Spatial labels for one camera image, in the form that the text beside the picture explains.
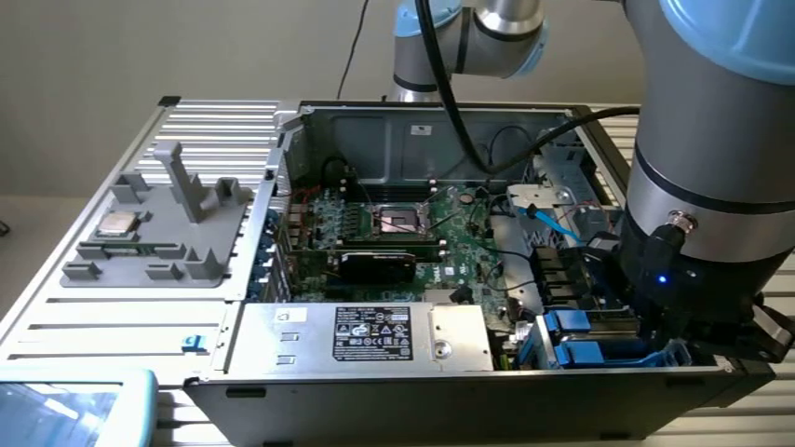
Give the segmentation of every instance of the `blue latch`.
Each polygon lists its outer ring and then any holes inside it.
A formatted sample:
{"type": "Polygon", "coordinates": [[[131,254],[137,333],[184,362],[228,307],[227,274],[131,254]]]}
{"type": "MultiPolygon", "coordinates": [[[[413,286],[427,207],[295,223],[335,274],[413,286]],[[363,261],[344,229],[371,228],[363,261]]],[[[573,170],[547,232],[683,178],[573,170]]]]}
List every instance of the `blue latch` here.
{"type": "Polygon", "coordinates": [[[583,310],[552,310],[544,315],[547,331],[549,332],[588,332],[591,322],[583,310]]]}
{"type": "Polygon", "coordinates": [[[185,337],[183,340],[183,352],[205,352],[205,338],[204,335],[191,335],[185,337]]]}
{"type": "Polygon", "coordinates": [[[596,342],[563,342],[555,347],[555,356],[563,368],[605,366],[605,358],[596,342]]]}

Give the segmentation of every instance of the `black cable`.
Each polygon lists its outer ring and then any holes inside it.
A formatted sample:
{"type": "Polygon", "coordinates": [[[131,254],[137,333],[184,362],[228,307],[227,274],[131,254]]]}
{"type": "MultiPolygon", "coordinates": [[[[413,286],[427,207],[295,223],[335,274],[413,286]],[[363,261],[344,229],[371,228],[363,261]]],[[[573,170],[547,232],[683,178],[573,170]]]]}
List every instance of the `black cable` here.
{"type": "MultiPolygon", "coordinates": [[[[493,203],[495,203],[493,201],[495,201],[497,198],[500,198],[501,196],[507,196],[507,195],[504,195],[504,194],[500,194],[499,196],[495,196],[495,197],[492,198],[492,200],[489,201],[489,209],[491,209],[491,207],[493,206],[493,205],[491,205],[491,204],[493,204],[493,203]]],[[[480,204],[480,203],[481,203],[481,201],[480,201],[480,202],[477,202],[475,205],[472,205],[472,212],[469,213],[469,220],[468,220],[468,222],[467,222],[467,226],[465,226],[465,227],[467,227],[467,230],[468,230],[468,229],[471,228],[471,226],[472,226],[472,220],[473,220],[473,217],[475,217],[475,212],[476,212],[476,210],[477,210],[477,206],[479,206],[479,204],[480,204]]],[[[476,238],[473,238],[473,240],[475,240],[475,243],[476,243],[476,245],[477,245],[477,246],[479,246],[481,249],[484,249],[485,251],[489,251],[491,253],[496,253],[496,254],[509,254],[509,255],[512,255],[512,256],[517,256],[519,258],[524,259],[524,260],[525,260],[528,263],[531,262],[531,257],[529,257],[529,256],[527,256],[527,255],[524,255],[524,254],[521,254],[521,253],[519,253],[517,251],[507,251],[507,250],[492,249],[491,247],[487,247],[487,246],[485,246],[485,244],[480,243],[480,241],[479,241],[476,238]]]]}
{"type": "Polygon", "coordinates": [[[335,162],[339,161],[345,167],[348,167],[348,160],[344,156],[327,156],[323,160],[323,164],[320,165],[320,187],[325,188],[328,184],[325,184],[325,170],[328,166],[335,162]]]}
{"type": "Polygon", "coordinates": [[[495,266],[488,271],[488,274],[485,275],[485,287],[488,287],[492,291],[515,291],[520,287],[529,286],[531,284],[535,284],[535,279],[531,279],[529,281],[524,281],[521,284],[516,284],[513,287],[505,287],[505,288],[495,287],[492,285],[492,283],[488,282],[488,279],[495,274],[495,271],[497,270],[500,265],[501,265],[501,263],[496,263],[495,266]]]}
{"type": "Polygon", "coordinates": [[[529,144],[533,144],[533,137],[531,137],[531,134],[528,133],[528,131],[521,126],[517,126],[517,125],[513,125],[513,124],[509,125],[509,126],[505,126],[504,128],[501,128],[500,130],[497,130],[495,132],[495,136],[492,137],[492,140],[488,143],[488,166],[493,166],[495,165],[495,143],[497,142],[499,135],[505,130],[517,130],[524,135],[524,138],[527,139],[527,142],[529,144]]]}
{"type": "Polygon", "coordinates": [[[505,169],[509,169],[517,163],[525,161],[529,156],[537,154],[544,144],[548,144],[555,138],[579,126],[611,116],[636,115],[640,112],[639,107],[615,107],[583,115],[544,134],[544,136],[539,138],[533,144],[531,144],[529,149],[524,151],[524,153],[519,154],[496,166],[487,166],[479,157],[477,150],[475,149],[472,139],[469,138],[469,134],[467,132],[467,127],[464,126],[463,119],[460,118],[456,97],[453,95],[452,88],[449,87],[449,79],[447,78],[447,70],[444,69],[443,54],[439,50],[439,41],[436,40],[436,31],[433,29],[433,20],[431,18],[429,2],[428,0],[415,0],[415,6],[417,9],[417,19],[423,33],[424,52],[427,55],[428,65],[431,66],[431,72],[433,73],[433,80],[436,81],[436,88],[439,90],[439,97],[443,101],[444,111],[447,112],[449,124],[452,125],[452,128],[456,132],[456,136],[459,137],[460,148],[475,167],[483,173],[495,175],[505,169]]]}
{"type": "Polygon", "coordinates": [[[343,87],[345,87],[345,79],[348,78],[348,70],[351,70],[352,55],[356,52],[356,44],[359,43],[359,35],[361,34],[361,25],[364,25],[364,16],[368,12],[368,3],[371,0],[364,0],[361,4],[361,13],[359,15],[359,25],[356,26],[356,34],[352,37],[351,52],[348,54],[348,62],[345,63],[345,71],[343,72],[343,78],[339,80],[339,88],[336,89],[336,99],[343,94],[343,87]]]}

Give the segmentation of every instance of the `motherboard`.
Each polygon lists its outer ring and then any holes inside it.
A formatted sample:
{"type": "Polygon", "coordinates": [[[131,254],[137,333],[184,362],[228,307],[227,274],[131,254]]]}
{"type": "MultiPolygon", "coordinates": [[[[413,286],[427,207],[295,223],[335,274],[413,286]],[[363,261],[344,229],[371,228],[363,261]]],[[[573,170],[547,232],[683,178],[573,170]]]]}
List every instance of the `motherboard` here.
{"type": "Polygon", "coordinates": [[[387,202],[383,192],[352,187],[359,191],[295,193],[288,220],[293,302],[472,304],[481,307],[487,326],[507,330],[507,294],[488,224],[493,203],[484,188],[456,184],[420,194],[396,191],[397,199],[417,201],[387,202]]]}

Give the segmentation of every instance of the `warning label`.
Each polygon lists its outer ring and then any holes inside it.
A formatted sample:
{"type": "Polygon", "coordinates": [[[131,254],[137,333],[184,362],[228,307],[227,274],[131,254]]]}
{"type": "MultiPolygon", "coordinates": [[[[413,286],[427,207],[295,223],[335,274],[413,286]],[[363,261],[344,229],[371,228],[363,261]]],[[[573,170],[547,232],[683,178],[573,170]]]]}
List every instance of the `warning label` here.
{"type": "Polygon", "coordinates": [[[408,307],[337,307],[335,359],[412,360],[408,307]]]}

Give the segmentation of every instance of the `wall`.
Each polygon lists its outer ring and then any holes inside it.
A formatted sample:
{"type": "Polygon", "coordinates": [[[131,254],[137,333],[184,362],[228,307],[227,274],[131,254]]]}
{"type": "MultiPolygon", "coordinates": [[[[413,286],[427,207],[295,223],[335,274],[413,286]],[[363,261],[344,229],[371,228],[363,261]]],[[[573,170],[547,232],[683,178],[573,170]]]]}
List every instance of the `wall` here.
{"type": "MultiPolygon", "coordinates": [[[[0,193],[89,196],[164,94],[331,98],[359,0],[4,0],[0,193]]],[[[391,11],[372,0],[344,98],[391,88],[391,11]]],[[[461,100],[637,102],[641,56],[609,2],[549,0],[521,80],[457,78],[461,100]]]]}

